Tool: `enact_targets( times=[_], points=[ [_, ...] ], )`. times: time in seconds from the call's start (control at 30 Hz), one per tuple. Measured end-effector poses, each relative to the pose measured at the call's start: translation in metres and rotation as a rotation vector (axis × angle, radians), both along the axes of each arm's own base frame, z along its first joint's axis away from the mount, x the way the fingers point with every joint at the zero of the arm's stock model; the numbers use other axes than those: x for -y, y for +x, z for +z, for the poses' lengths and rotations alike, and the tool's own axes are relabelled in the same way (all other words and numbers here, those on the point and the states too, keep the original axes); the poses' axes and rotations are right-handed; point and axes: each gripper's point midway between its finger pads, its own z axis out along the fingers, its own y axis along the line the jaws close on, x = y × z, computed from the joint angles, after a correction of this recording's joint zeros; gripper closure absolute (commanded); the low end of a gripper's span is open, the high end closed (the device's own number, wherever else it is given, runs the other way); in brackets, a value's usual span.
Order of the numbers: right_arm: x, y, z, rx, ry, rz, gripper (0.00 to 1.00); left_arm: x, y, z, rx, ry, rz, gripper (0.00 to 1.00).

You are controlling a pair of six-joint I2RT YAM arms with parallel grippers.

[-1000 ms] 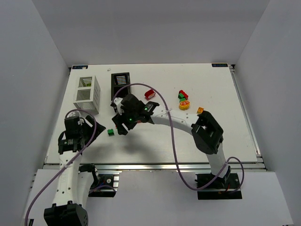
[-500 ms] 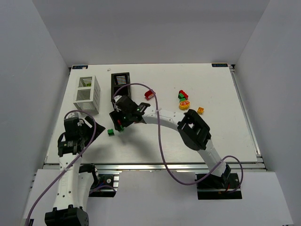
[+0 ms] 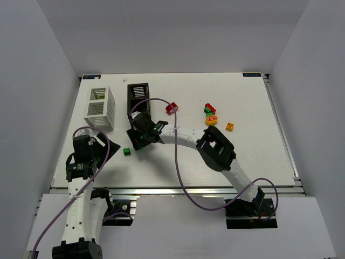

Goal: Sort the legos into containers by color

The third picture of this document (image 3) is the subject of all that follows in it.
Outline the yellow orange-slice round brick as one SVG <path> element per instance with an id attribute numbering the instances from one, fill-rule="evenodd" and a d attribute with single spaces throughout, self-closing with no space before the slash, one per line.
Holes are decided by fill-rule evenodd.
<path id="1" fill-rule="evenodd" d="M 210 115 L 205 118 L 205 124 L 207 126 L 214 126 L 218 123 L 218 117 L 216 115 Z"/>

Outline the red and green brick stack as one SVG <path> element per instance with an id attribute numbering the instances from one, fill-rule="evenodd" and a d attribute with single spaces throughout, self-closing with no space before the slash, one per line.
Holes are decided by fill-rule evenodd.
<path id="1" fill-rule="evenodd" d="M 206 103 L 204 106 L 204 113 L 206 117 L 215 115 L 216 109 L 210 103 Z"/>

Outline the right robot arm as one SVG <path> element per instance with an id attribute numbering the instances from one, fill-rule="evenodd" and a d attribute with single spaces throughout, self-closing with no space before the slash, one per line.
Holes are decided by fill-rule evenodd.
<path id="1" fill-rule="evenodd" d="M 175 127 L 166 121 L 154 123 L 146 114 L 134 112 L 129 116 L 127 131 L 135 150 L 150 144 L 177 144 L 197 150 L 205 164 L 222 173 L 241 196 L 234 202 L 244 207 L 248 215 L 257 214 L 265 194 L 240 167 L 234 145 L 215 126 L 205 130 Z"/>

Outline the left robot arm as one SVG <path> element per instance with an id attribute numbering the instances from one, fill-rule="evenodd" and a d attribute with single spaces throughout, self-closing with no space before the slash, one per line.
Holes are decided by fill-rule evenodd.
<path id="1" fill-rule="evenodd" d="M 106 135 L 73 137 L 73 153 L 65 163 L 68 188 L 66 223 L 61 244 L 53 247 L 52 258 L 102 258 L 100 228 L 114 211 L 107 187 L 94 188 L 94 176 L 120 149 Z"/>

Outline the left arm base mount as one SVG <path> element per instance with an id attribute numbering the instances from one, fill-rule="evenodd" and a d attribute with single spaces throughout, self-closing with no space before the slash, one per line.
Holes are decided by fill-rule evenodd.
<path id="1" fill-rule="evenodd" d="M 130 213 L 131 200 L 113 199 L 108 188 L 96 188 L 91 192 L 91 201 L 94 208 L 97 199 L 106 203 L 103 214 L 103 226 L 131 226 L 133 216 Z"/>

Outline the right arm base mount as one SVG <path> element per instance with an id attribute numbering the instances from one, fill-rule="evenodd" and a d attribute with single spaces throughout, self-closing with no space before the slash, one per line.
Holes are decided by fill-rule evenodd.
<path id="1" fill-rule="evenodd" d="M 227 229 L 276 229 L 277 219 L 271 216 L 275 206 L 272 199 L 264 199 L 255 210 L 248 203 L 237 200 L 225 208 Z"/>

